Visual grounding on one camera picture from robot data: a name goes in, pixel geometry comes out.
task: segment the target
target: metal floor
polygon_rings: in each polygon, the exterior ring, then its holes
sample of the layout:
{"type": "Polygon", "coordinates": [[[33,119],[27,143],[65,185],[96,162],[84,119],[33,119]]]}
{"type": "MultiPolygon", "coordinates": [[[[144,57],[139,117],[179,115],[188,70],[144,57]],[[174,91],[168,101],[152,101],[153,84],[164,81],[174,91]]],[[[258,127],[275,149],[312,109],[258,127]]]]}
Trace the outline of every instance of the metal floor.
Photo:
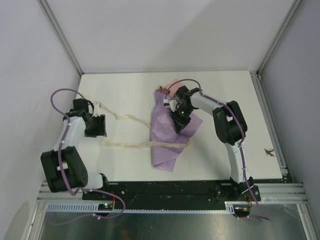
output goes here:
{"type": "MultiPolygon", "coordinates": [[[[306,240],[295,204],[263,205],[272,221],[237,220],[230,214],[134,214],[115,219],[84,217],[55,226],[44,220],[41,240],[306,240]]],[[[259,215],[256,205],[252,215],[259,215]]],[[[47,212],[46,218],[66,222],[83,213],[47,212]]]]}

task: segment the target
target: white wall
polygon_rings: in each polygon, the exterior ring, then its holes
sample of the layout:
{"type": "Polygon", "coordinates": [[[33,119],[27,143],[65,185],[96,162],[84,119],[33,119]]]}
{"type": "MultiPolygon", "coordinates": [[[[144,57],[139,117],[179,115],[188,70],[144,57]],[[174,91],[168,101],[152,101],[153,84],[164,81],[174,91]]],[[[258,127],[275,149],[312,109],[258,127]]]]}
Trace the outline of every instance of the white wall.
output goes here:
{"type": "Polygon", "coordinates": [[[85,73],[257,70],[293,0],[48,0],[85,73]]]}
{"type": "MultiPolygon", "coordinates": [[[[0,32],[0,240],[22,207],[17,240],[44,179],[40,155],[62,128],[50,94],[77,88],[80,77],[36,0],[1,1],[0,32]]],[[[73,97],[62,93],[56,103],[67,111],[73,97]]]]}
{"type": "Polygon", "coordinates": [[[320,1],[305,1],[262,74],[288,164],[320,225],[320,1]]]}

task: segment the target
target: white panel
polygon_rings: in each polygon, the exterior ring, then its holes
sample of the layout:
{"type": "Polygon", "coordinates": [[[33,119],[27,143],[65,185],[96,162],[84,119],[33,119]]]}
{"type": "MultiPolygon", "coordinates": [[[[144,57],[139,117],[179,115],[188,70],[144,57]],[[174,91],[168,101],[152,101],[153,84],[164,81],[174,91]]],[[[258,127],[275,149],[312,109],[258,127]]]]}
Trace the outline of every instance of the white panel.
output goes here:
{"type": "Polygon", "coordinates": [[[305,1],[263,72],[289,169],[320,226],[320,1],[305,1]]]}
{"type": "MultiPolygon", "coordinates": [[[[153,92],[176,78],[196,79],[208,95],[238,101],[248,125],[245,155],[251,175],[255,179],[282,177],[277,159],[264,150],[272,149],[272,143],[248,71],[85,74],[79,91],[121,116],[130,114],[149,122],[155,106],[153,92]]],[[[196,87],[193,82],[186,85],[196,87]]],[[[99,145],[100,138],[85,137],[78,151],[89,172],[104,173],[109,181],[229,179],[228,153],[216,135],[212,116],[201,110],[194,113],[203,123],[177,159],[173,172],[153,168],[149,148],[106,148],[99,145]]],[[[117,121],[108,113],[106,131],[107,139],[117,143],[145,143],[150,138],[150,130],[143,124],[117,121]]]]}
{"type": "MultiPolygon", "coordinates": [[[[7,238],[18,240],[44,179],[40,155],[62,128],[50,94],[80,77],[37,1],[1,1],[0,23],[0,239],[12,223],[7,238]]],[[[56,104],[67,111],[72,98],[61,93],[56,104]]]]}
{"type": "Polygon", "coordinates": [[[82,70],[256,70],[293,0],[49,0],[82,70]]]}

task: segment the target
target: small debris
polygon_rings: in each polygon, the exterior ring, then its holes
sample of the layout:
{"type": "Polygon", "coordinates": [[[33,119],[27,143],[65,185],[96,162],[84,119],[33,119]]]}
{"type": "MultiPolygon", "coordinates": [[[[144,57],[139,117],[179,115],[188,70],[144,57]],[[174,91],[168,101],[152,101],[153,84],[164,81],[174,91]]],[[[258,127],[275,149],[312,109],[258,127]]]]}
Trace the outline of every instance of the small debris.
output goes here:
{"type": "Polygon", "coordinates": [[[264,150],[265,150],[265,154],[267,154],[267,155],[269,155],[269,156],[271,156],[271,157],[275,157],[275,155],[272,154],[272,153],[275,151],[274,149],[272,149],[272,150],[267,150],[267,149],[264,148],[264,150]]]}

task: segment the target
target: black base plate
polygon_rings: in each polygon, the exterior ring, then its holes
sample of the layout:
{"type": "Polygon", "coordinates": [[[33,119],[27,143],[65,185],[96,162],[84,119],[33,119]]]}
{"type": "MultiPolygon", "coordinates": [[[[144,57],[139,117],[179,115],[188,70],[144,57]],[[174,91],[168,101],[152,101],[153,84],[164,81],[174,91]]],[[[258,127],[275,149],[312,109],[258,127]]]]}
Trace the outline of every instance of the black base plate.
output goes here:
{"type": "MultiPolygon", "coordinates": [[[[248,201],[248,194],[235,196],[229,181],[127,181],[110,182],[109,191],[121,197],[128,210],[200,211],[225,210],[225,201],[248,201]]],[[[261,200],[259,188],[252,191],[261,200]]],[[[83,193],[83,200],[112,201],[97,192],[83,193]]],[[[121,209],[120,201],[115,208],[121,209]]]]}

